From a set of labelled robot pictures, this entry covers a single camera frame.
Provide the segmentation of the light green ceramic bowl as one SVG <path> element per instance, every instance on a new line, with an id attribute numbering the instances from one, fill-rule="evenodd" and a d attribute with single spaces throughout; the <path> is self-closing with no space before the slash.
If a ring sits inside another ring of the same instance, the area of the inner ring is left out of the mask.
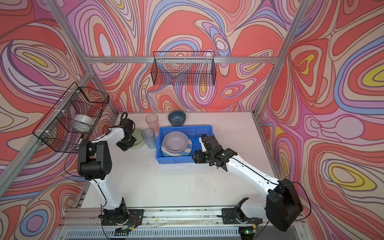
<path id="1" fill-rule="evenodd" d="M 139 149 L 145 144 L 142 131 L 142 129 L 136 128 L 132 133 L 132 136 L 136 139 L 134 145 L 131 147 L 132 149 Z"/>

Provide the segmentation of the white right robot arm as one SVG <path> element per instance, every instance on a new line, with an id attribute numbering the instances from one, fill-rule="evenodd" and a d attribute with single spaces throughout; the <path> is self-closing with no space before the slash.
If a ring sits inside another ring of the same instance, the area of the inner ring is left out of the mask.
<path id="1" fill-rule="evenodd" d="M 267 219 L 276 229 L 286 232 L 304 209 L 294 183 L 263 173 L 234 150 L 223 149 L 213 135 L 200 135 L 199 142 L 202 148 L 192 156 L 196 164 L 208 164 L 239 177 L 265 199 L 258 204 L 244 197 L 233 208 L 223 209 L 221 217 L 225 224 L 248 224 Z"/>

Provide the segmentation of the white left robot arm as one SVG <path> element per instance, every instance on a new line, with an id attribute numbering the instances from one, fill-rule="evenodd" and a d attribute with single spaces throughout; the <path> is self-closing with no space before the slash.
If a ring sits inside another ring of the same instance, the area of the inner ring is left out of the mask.
<path id="1" fill-rule="evenodd" d="M 125 200 L 108 174 L 113 168 L 110 148 L 115 146 L 123 152 L 130 149 L 137 141 L 133 136 L 135 127 L 132 120 L 121 119 L 119 125 L 110 127 L 104 135 L 79 145 L 78 174 L 89 181 L 101 197 L 101 222 L 105 225 L 127 225 L 130 218 Z"/>

